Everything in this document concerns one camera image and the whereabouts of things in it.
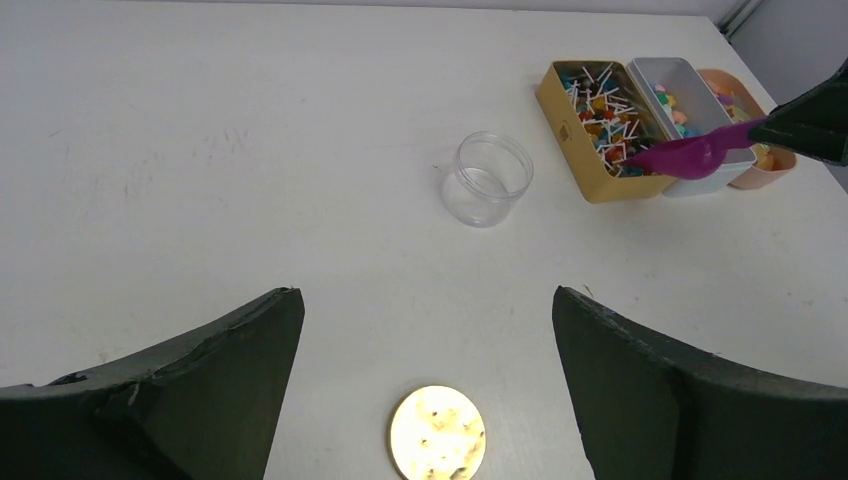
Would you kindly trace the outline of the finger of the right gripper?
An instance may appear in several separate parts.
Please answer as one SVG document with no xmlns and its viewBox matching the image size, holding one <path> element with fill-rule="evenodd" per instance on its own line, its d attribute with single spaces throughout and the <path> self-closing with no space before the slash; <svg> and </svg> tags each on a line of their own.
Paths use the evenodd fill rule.
<svg viewBox="0 0 848 480">
<path fill-rule="evenodd" d="M 847 65 L 799 97 L 777 106 L 748 138 L 819 162 L 847 164 Z"/>
</svg>

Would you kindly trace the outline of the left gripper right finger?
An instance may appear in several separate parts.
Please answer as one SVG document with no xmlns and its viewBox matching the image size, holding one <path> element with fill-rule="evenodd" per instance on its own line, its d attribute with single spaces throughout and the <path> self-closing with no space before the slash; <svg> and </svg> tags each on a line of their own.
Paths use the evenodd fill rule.
<svg viewBox="0 0 848 480">
<path fill-rule="evenodd" d="M 598 479 L 843 479 L 847 391 L 754 369 L 557 289 L 552 325 Z"/>
</svg>

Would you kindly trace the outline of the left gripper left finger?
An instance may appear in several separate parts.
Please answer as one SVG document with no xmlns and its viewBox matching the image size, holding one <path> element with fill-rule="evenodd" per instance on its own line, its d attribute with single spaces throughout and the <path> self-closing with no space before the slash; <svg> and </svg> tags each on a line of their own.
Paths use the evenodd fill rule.
<svg viewBox="0 0 848 480">
<path fill-rule="evenodd" d="M 1 391 L 5 479 L 260 479 L 305 316 L 277 288 L 49 384 Z"/>
</svg>

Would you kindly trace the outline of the magenta plastic scoop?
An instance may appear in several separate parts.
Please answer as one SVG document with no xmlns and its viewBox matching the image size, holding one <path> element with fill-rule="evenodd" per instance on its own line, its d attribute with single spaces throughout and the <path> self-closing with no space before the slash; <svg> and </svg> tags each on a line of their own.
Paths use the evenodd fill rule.
<svg viewBox="0 0 848 480">
<path fill-rule="evenodd" d="M 668 141 L 636 154 L 624 164 L 645 173 L 682 180 L 703 179 L 718 170 L 729 151 L 751 147 L 754 141 L 748 138 L 748 133 L 763 121 L 764 118 L 749 120 L 701 136 Z"/>
</svg>

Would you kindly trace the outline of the clear plastic jar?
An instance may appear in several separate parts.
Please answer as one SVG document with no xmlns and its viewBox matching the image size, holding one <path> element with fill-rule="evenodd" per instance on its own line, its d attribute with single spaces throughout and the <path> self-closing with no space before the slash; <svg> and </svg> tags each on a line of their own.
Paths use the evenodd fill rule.
<svg viewBox="0 0 848 480">
<path fill-rule="evenodd" d="M 448 212 L 461 223 L 490 228 L 501 223 L 534 178 L 526 149 L 489 131 L 467 136 L 455 150 L 441 187 Z"/>
</svg>

